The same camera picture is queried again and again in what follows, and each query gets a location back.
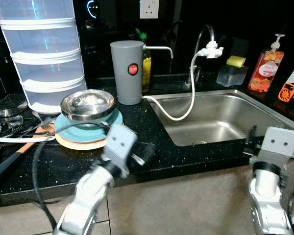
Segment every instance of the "stack of dishes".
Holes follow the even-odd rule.
[[[0,25],[32,110],[86,89],[72,0],[0,0]]]
[[[90,150],[106,144],[104,130],[87,122],[123,123],[122,114],[115,108],[115,98],[105,91],[85,90],[71,94],[63,99],[61,109],[62,114],[54,124],[55,138],[61,145],[75,150]]]

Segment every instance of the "stainless steel sink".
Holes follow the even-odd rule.
[[[173,117],[183,115],[191,94],[154,95]],[[257,136],[269,126],[294,130],[294,122],[238,90],[199,92],[191,113],[182,121],[168,119],[159,107],[152,108],[177,146],[244,139],[254,125]]]

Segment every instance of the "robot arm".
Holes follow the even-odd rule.
[[[293,235],[281,206],[286,164],[294,157],[294,131],[268,128],[258,156],[251,158],[254,178],[249,184],[256,235]]]
[[[136,139],[136,134],[126,126],[111,127],[101,156],[103,162],[78,181],[75,198],[64,210],[54,235],[91,233],[97,208],[107,190],[113,187],[114,178],[128,175],[126,162]]]

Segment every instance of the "stacked container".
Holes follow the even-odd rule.
[[[72,0],[0,0],[0,26],[32,110],[86,89]]]

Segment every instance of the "electrical outlet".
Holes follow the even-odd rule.
[[[157,19],[159,0],[140,0],[140,18]]]

